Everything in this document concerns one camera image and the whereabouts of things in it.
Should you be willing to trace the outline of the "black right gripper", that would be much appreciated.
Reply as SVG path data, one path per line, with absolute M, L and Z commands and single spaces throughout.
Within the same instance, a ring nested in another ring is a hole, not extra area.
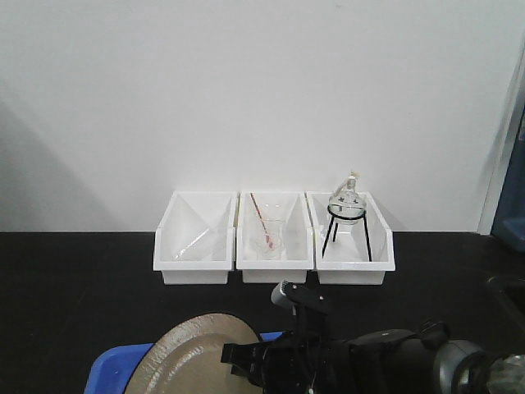
M 291 332 L 283 332 L 272 341 L 226 343 L 221 362 L 264 393 L 351 393 L 349 350 L 347 340 L 310 337 L 296 342 Z

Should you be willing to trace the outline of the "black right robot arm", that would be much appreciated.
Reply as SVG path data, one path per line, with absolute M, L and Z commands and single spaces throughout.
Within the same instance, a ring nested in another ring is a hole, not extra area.
M 522 393 L 524 357 L 452 340 L 441 323 L 355 339 L 295 331 L 227 343 L 221 362 L 265 393 Z

